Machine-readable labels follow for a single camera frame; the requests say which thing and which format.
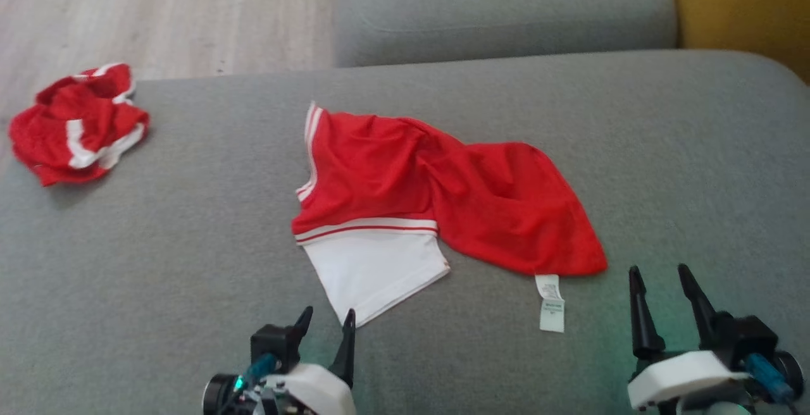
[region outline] white stripe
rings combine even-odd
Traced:
[[[323,227],[314,228],[308,232],[296,235],[296,241],[307,239],[308,237],[317,236],[322,233],[329,233],[343,228],[352,227],[408,227],[408,228],[437,228],[436,221],[429,219],[401,219],[399,217],[366,217],[364,219],[355,219],[354,221],[343,222],[339,225],[324,225]],[[397,230],[387,230],[392,233],[397,233]]]
[[[96,71],[94,71],[94,72],[93,72],[92,76],[103,76],[103,75],[104,75],[105,73],[107,73],[107,71],[109,71],[111,68],[113,68],[114,66],[120,66],[121,64],[123,64],[123,63],[110,63],[110,64],[104,64],[103,66],[101,66],[101,67],[99,67],[98,69],[96,69]]]
[[[304,241],[298,241],[296,244],[301,245],[301,247],[307,247],[307,245],[315,244],[316,242],[335,239],[340,241],[342,239],[352,239],[356,237],[365,238],[379,235],[383,235],[385,237],[393,235],[420,235],[436,237],[437,234],[438,232],[436,230],[424,230],[423,228],[345,228],[345,230],[336,230],[320,236],[316,235],[316,237],[311,237],[310,239],[306,239]]]
[[[118,94],[116,97],[113,97],[113,104],[119,104],[123,102],[125,104],[131,105],[132,101],[130,100],[130,96],[132,96],[133,92],[135,92],[135,78],[132,78],[132,76],[130,76],[130,88],[127,89],[127,91]]]
[[[315,107],[315,111],[313,111],[312,124],[309,125],[309,135],[307,135],[306,138],[306,149],[307,154],[309,155],[310,170],[309,185],[298,193],[299,201],[304,201],[307,197],[309,197],[309,194],[312,194],[313,189],[315,189],[315,184],[318,182],[318,169],[315,167],[315,157],[312,154],[312,144],[313,141],[315,141],[315,132],[318,130],[318,123],[321,121],[323,109],[315,106],[315,102],[312,103],[312,106]]]
[[[307,145],[307,155],[309,155],[309,179],[307,179],[304,185],[296,189],[296,195],[300,195],[301,192],[307,190],[309,186],[312,185],[312,169],[315,166],[315,161],[313,161],[311,145],[309,144],[309,131],[312,125],[312,115],[317,107],[318,104],[316,104],[315,101],[309,102],[309,109],[306,112],[306,119],[304,119],[304,144]]]
[[[99,166],[109,170],[118,163],[121,154],[133,147],[141,138],[144,138],[144,124],[137,123],[127,135],[114,141],[109,146],[102,147],[98,152],[92,152],[82,146],[82,133],[84,125],[81,119],[72,119],[67,122],[67,147],[73,154],[68,164],[73,169],[86,169],[99,161]]]
[[[82,146],[84,125],[81,119],[70,119],[67,127],[67,149],[73,154],[68,164],[75,169],[86,169],[98,159],[98,155]]]

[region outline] gray cushion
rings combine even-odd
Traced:
[[[335,0],[338,66],[671,48],[673,0]]]
[[[752,55],[635,52],[142,82],[148,141],[103,181],[0,182],[0,413],[199,412],[249,335],[339,321],[289,223],[309,176],[315,98],[413,116],[466,142],[543,149],[610,261],[564,279],[565,333],[539,331],[534,280],[443,248],[451,274],[358,331],[361,413],[625,413],[627,269],[659,332],[697,346],[676,265],[718,309],[757,314],[804,360],[810,340],[810,97]]]

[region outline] red fabric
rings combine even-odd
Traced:
[[[9,137],[15,156],[43,185],[87,182],[105,175],[118,161],[116,153],[131,146],[113,144],[128,135],[141,139],[146,134],[149,115],[132,106],[127,97],[133,91],[130,67],[125,64],[58,80],[37,94],[31,108],[12,119]],[[78,141],[85,155],[93,155],[93,162],[75,159],[68,144],[68,123],[79,120],[83,132]]]
[[[528,144],[465,145],[411,118],[324,110],[311,155],[315,187],[292,221],[296,235],[368,217],[431,219],[455,251],[518,273],[607,268],[575,193]]]

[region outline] floor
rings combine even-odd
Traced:
[[[332,0],[0,0],[0,173],[9,119],[53,80],[124,61],[138,80],[332,66]]]

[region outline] care label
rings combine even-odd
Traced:
[[[537,291],[543,297],[540,304],[540,329],[543,331],[564,332],[565,300],[559,293],[559,276],[546,274],[535,276]]]

